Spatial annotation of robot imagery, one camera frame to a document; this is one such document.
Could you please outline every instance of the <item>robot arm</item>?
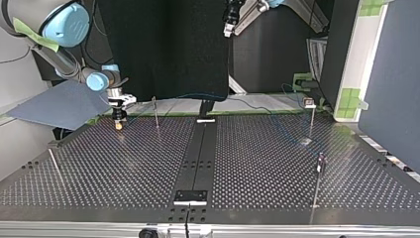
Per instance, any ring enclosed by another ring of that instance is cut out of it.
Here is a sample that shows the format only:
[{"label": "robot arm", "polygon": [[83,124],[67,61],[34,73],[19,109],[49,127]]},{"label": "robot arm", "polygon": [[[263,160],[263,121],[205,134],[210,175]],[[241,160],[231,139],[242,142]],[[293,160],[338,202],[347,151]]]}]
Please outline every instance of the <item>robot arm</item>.
[{"label": "robot arm", "polygon": [[[128,104],[136,97],[123,94],[117,65],[103,65],[101,70],[82,67],[65,48],[78,46],[86,38],[90,19],[86,9],[75,0],[0,0],[0,27],[14,37],[25,38],[29,47],[55,68],[64,79],[73,79],[94,91],[107,89],[109,104],[117,129],[127,120]],[[38,35],[59,44],[58,51],[38,45],[31,38],[17,33],[13,21],[19,19]]]}]

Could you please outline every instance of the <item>black center rail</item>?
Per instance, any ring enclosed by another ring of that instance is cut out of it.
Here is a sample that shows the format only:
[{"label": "black center rail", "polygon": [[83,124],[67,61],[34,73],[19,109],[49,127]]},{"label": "black center rail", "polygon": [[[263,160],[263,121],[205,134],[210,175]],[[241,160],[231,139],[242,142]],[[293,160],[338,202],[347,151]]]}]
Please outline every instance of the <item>black center rail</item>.
[{"label": "black center rail", "polygon": [[330,116],[215,118],[102,119],[1,181],[0,220],[420,226],[420,183]]}]

